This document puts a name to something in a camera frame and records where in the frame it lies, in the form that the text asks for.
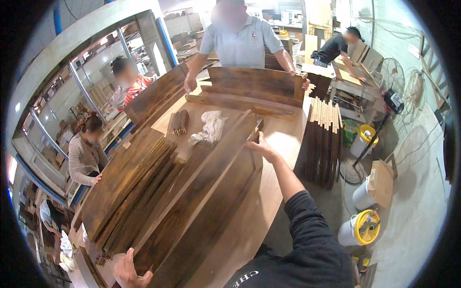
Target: hair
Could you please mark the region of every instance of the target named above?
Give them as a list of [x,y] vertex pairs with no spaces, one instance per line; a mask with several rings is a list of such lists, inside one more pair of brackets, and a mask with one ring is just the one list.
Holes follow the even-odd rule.
[[102,128],[102,121],[96,114],[96,112],[91,112],[90,116],[85,120],[85,123],[82,127],[82,132],[90,131],[91,133]]
[[114,73],[114,76],[120,74],[125,68],[129,65],[132,64],[133,60],[128,59],[128,58],[123,58],[122,55],[117,56],[114,61],[111,63],[112,67],[112,72]]
[[357,27],[354,27],[354,26],[350,26],[347,28],[347,33],[350,33],[352,35],[355,35],[357,37],[359,37],[360,40],[362,40],[362,42],[365,42],[365,39],[362,38],[362,36],[360,35],[360,31]]
[[232,0],[232,1],[234,1],[235,3],[241,4],[242,6],[245,6],[245,0]]

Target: white bucket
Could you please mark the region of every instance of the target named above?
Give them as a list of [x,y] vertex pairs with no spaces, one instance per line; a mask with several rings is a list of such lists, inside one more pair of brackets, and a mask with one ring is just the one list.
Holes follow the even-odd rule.
[[[367,146],[368,142],[363,140],[363,138],[360,136],[360,131],[357,133],[357,136],[354,139],[354,142],[352,142],[352,145],[350,146],[350,153],[354,155],[355,157],[359,158],[360,154],[362,154],[363,149]],[[373,144],[367,151],[367,154],[370,154],[372,152],[372,149],[376,146],[376,144]]]
[[352,194],[352,202],[358,210],[365,210],[371,205],[375,204],[376,201],[368,195],[368,182],[370,176],[366,177],[366,180],[360,185]]
[[357,220],[357,214],[352,215],[349,221],[344,222],[338,231],[338,242],[343,246],[363,246],[355,237],[354,227]]

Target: gray polo shirt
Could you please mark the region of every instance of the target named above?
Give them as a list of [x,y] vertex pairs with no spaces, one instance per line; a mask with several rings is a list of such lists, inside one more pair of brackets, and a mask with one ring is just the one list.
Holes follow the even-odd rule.
[[223,66],[264,68],[264,44],[272,53],[284,48],[269,22],[247,15],[247,22],[240,32],[225,34],[208,26],[203,35],[200,54],[213,50]]

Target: wooden table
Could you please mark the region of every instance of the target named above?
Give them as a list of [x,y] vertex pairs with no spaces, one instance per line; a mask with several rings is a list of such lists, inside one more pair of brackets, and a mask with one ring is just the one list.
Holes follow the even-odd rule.
[[[203,83],[199,82],[198,88],[191,94],[201,93],[201,84]],[[310,98],[305,96],[303,109],[291,107],[295,113],[293,121],[269,116],[263,117],[263,132],[267,142],[282,155],[291,169],[294,168],[298,157],[309,105]],[[183,159],[187,159],[189,156],[188,139],[190,136],[203,130],[204,123],[201,121],[201,116],[204,112],[220,110],[222,117],[229,118],[226,121],[228,124],[242,113],[242,111],[234,109],[189,103],[185,97],[182,97],[152,125],[152,128],[166,133],[170,114],[182,109],[187,109],[189,112],[188,132],[180,136],[167,135],[166,137],[177,142],[176,151],[179,153],[178,156]],[[264,160],[261,181],[253,184],[226,231],[186,287],[214,288],[224,286],[236,270],[254,257],[277,214],[281,202],[282,194],[274,168]],[[101,274],[107,283],[113,282],[112,275]]]

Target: bucket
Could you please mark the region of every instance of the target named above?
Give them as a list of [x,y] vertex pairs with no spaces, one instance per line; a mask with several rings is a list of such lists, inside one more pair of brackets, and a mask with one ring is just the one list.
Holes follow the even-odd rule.
[[370,181],[370,176],[366,177],[366,180],[360,185],[352,194],[352,202],[358,210],[363,210],[371,205],[375,204],[376,201],[368,195],[368,182]]
[[[367,146],[367,144],[370,142],[370,140],[373,138],[375,134],[376,134],[376,131],[371,126],[366,125],[366,124],[363,124],[362,126],[360,126],[360,131],[359,133],[357,133],[357,136],[355,137],[354,142],[352,143],[350,147],[351,154],[359,158],[363,149],[365,149],[365,147]],[[376,137],[376,140],[373,142],[372,146],[368,149],[367,154],[370,154],[372,152],[372,149],[378,143],[378,139],[379,137]]]
[[[373,210],[365,210],[358,215],[352,215],[349,221],[344,222],[338,231],[338,242],[343,246],[354,246],[354,245],[368,245],[375,241],[379,233],[380,224],[373,230],[367,230],[360,234],[359,229],[366,221],[368,215],[372,214]],[[378,223],[379,216],[376,214],[372,217],[372,222]]]

